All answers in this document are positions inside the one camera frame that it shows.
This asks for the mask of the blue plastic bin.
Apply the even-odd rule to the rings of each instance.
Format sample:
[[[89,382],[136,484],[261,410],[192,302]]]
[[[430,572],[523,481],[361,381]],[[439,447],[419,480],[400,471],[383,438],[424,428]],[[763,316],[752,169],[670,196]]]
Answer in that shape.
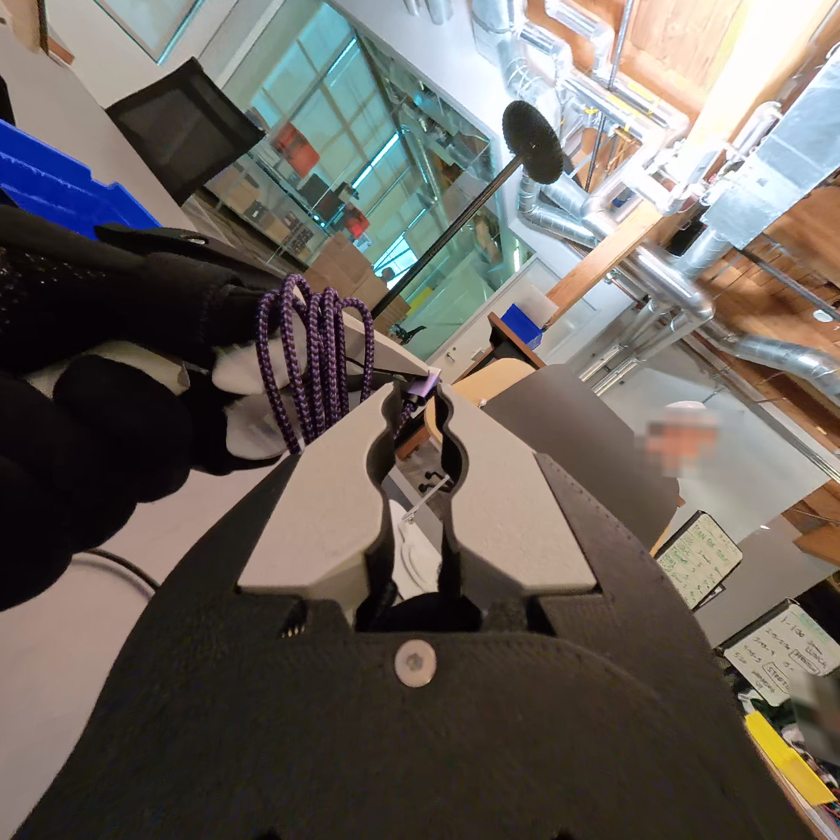
[[[530,350],[535,350],[541,344],[542,329],[517,304],[511,304],[500,316],[500,320]]]
[[[125,187],[97,181],[83,163],[1,121],[1,188],[17,207],[90,239],[97,228],[159,228]]]

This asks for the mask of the person's left hand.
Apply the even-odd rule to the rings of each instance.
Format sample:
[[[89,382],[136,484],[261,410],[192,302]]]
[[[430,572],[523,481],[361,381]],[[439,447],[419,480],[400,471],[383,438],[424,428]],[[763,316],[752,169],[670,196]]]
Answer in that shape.
[[[95,231],[2,205],[2,611],[193,469],[226,476],[280,459],[229,453],[235,398],[208,373],[216,349],[255,337],[280,275],[183,229]]]

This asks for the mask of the silver ceiling duct pipes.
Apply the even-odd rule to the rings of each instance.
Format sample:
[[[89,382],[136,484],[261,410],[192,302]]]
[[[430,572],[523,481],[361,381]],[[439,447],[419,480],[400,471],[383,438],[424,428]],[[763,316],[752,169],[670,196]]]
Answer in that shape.
[[[479,53],[497,66],[513,101],[503,116],[510,151],[518,124],[530,130],[539,149],[522,164],[518,213],[523,222],[556,239],[588,248],[593,255],[610,236],[629,224],[610,211],[624,192],[637,209],[666,216],[693,202],[708,205],[704,228],[687,251],[673,256],[643,236],[614,267],[644,289],[647,306],[612,350],[629,352],[598,385],[603,393],[626,371],[695,331],[728,354],[769,366],[810,382],[838,404],[838,362],[830,354],[732,331],[716,319],[716,309],[697,285],[700,275],[730,249],[746,245],[781,216],[782,176],[775,163],[788,140],[800,139],[805,111],[786,114],[767,101],[753,112],[735,144],[712,143],[692,170],[678,159],[689,130],[688,116],[618,69],[615,34],[604,21],[575,2],[545,2],[546,14],[594,49],[589,74],[574,67],[570,46],[528,20],[526,2],[472,2],[471,23]],[[564,145],[594,127],[590,111],[603,117],[609,133],[625,134],[636,151],[607,175],[593,193],[565,173]]]

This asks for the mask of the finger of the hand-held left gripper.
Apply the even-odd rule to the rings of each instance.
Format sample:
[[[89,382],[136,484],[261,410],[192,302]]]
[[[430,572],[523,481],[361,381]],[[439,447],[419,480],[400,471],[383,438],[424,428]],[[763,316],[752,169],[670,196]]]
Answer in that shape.
[[[362,320],[353,314],[342,313],[344,330],[343,359],[338,361],[338,373],[364,372],[364,359],[368,342],[367,332]],[[396,343],[386,335],[373,331],[373,370],[391,372],[401,375],[417,385],[411,387],[434,387],[437,384],[437,370],[421,362],[409,353],[402,345]]]

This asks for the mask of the handwritten whiteboard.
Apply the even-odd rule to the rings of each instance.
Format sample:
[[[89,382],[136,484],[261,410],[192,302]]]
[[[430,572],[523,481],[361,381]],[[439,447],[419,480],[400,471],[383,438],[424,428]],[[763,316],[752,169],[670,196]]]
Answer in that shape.
[[[742,557],[740,547],[705,511],[697,511],[654,556],[692,612],[722,591]]]
[[[794,676],[829,676],[839,666],[838,642],[791,600],[744,628],[721,650],[729,664],[772,707],[790,698]]]

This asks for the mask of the black mesh office chair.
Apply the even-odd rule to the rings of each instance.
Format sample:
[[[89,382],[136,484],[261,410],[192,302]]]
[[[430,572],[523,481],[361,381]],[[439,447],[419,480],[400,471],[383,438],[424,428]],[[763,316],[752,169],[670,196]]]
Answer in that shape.
[[[179,206],[266,135],[195,57],[105,112]]]

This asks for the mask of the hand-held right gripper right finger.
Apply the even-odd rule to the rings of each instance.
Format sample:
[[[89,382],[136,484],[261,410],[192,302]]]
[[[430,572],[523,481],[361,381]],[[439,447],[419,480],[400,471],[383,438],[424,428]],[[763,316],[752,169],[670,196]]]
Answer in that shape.
[[[438,590],[468,599],[592,592],[596,579],[536,453],[449,385],[437,388],[454,481]]]

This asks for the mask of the wooden board with dark panel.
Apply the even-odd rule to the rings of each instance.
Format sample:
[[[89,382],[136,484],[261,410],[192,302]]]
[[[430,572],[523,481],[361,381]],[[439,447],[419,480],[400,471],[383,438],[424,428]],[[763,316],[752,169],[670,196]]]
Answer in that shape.
[[[648,550],[665,539],[679,500],[639,437],[565,364],[492,361],[453,385],[457,395],[550,456]]]

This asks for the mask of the grey usb hub with cable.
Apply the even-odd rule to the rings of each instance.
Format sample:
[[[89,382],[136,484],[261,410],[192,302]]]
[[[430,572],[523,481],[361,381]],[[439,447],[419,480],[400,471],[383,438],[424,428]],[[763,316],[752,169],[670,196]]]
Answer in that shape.
[[[159,591],[161,585],[148,572],[143,570],[139,565],[130,560],[123,558],[116,553],[107,551],[105,549],[90,549],[82,551],[73,555],[72,560],[75,562],[103,562],[109,563],[111,566],[120,569],[132,577],[140,581],[151,592]]]

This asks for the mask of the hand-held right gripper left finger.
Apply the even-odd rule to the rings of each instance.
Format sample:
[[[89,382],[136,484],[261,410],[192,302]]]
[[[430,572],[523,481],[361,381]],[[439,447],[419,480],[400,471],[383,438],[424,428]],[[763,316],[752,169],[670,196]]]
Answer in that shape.
[[[401,393],[388,384],[302,452],[238,587],[252,594],[363,602],[392,582],[383,481],[396,464]]]

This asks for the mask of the wooden desk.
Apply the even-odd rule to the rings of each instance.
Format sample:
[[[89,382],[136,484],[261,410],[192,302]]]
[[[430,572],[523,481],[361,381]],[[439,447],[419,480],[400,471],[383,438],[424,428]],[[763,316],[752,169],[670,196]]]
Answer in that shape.
[[[490,324],[490,358],[494,361],[511,359],[524,362],[534,370],[546,366],[508,325],[494,312],[487,316]]]

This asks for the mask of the white tablet stand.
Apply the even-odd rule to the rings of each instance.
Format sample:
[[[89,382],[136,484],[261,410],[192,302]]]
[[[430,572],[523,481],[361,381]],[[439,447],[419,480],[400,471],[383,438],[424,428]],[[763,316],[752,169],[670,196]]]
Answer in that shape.
[[[448,486],[449,476],[436,472],[426,477],[419,494],[397,469],[385,478],[394,537],[394,580],[397,601],[435,592],[442,559],[443,524],[430,507]]]

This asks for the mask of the yellow plastic bin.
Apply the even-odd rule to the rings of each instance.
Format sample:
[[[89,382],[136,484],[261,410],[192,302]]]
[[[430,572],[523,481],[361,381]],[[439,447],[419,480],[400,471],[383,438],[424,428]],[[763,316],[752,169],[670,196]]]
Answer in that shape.
[[[837,797],[802,756],[782,739],[757,711],[747,713],[744,725],[759,751],[808,805],[828,805]]]

